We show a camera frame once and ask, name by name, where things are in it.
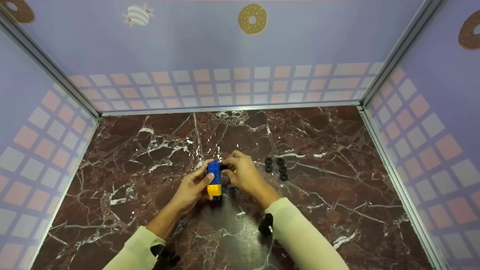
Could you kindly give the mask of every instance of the marble surface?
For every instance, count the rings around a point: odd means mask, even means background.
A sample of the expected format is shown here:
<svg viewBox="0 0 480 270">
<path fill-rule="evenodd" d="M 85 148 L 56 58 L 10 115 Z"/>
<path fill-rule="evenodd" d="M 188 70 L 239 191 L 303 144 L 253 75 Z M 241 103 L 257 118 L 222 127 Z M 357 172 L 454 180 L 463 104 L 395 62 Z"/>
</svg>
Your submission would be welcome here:
<svg viewBox="0 0 480 270">
<path fill-rule="evenodd" d="M 185 174 L 235 149 L 351 270 L 431 269 L 355 107 L 102 118 L 33 269 L 102 269 Z M 289 181 L 264 172 L 267 156 L 285 158 Z M 260 237 L 261 219 L 240 191 L 199 205 L 168 241 L 182 257 L 176 268 L 294 269 L 279 243 Z"/>
</svg>

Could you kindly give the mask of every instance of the purple wall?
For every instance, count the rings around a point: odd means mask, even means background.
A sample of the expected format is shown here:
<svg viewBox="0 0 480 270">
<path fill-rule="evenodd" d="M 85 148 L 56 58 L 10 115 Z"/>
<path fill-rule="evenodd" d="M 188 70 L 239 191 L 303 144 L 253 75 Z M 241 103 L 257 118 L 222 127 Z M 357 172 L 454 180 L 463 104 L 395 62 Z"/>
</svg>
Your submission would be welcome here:
<svg viewBox="0 0 480 270">
<path fill-rule="evenodd" d="M 455 270 L 480 269 L 480 49 L 458 42 L 462 24 L 478 10 L 478 0 L 447 1 L 368 106 Z"/>
<path fill-rule="evenodd" d="M 0 32 L 0 269 L 28 268 L 95 122 Z"/>
<path fill-rule="evenodd" d="M 102 111 L 359 100 L 423 0 L 27 1 L 22 27 Z M 154 17 L 130 26 L 146 5 Z"/>
</svg>

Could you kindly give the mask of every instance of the checkered pattern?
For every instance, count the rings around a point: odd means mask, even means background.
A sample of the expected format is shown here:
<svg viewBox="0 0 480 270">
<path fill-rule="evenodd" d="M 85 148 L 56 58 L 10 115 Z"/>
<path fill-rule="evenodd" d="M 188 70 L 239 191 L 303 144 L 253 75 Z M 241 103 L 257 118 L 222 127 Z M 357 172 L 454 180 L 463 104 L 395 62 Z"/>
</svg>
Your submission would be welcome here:
<svg viewBox="0 0 480 270">
<path fill-rule="evenodd" d="M 95 81 L 107 83 L 100 76 Z M 0 149 L 0 269 L 24 269 L 31 262 L 95 125 L 54 85 Z"/>
<path fill-rule="evenodd" d="M 95 74 L 70 79 L 103 112 L 357 101 L 382 64 Z"/>
<path fill-rule="evenodd" d="M 450 266 L 480 265 L 479 168 L 401 68 L 368 110 L 422 221 Z"/>
</svg>

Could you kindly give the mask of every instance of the yellow lego brick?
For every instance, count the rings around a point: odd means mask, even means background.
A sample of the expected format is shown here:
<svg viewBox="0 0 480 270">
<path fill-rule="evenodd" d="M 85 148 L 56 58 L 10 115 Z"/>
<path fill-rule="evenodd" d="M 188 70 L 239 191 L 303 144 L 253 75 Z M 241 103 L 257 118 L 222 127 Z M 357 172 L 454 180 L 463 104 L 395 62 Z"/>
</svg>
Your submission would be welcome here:
<svg viewBox="0 0 480 270">
<path fill-rule="evenodd" d="M 209 196 L 220 196 L 222 195 L 222 185 L 210 184 L 207 186 L 207 192 Z"/>
</svg>

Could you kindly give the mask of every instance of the person's left hand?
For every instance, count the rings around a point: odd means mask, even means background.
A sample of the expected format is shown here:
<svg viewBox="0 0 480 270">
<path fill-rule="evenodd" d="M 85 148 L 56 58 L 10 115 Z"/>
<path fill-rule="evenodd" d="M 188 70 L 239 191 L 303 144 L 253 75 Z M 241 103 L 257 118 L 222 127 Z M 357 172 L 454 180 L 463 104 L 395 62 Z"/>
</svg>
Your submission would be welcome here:
<svg viewBox="0 0 480 270">
<path fill-rule="evenodd" d="M 205 160 L 199 169 L 185 175 L 177 192 L 168 203 L 182 213 L 182 215 L 190 212 L 201 198 L 208 198 L 209 200 L 213 199 L 211 196 L 202 195 L 202 191 L 212 182 L 214 178 L 213 173 L 209 173 L 206 177 L 200 180 L 200 177 L 205 172 L 208 164 L 213 161 L 213 159 Z"/>
</svg>

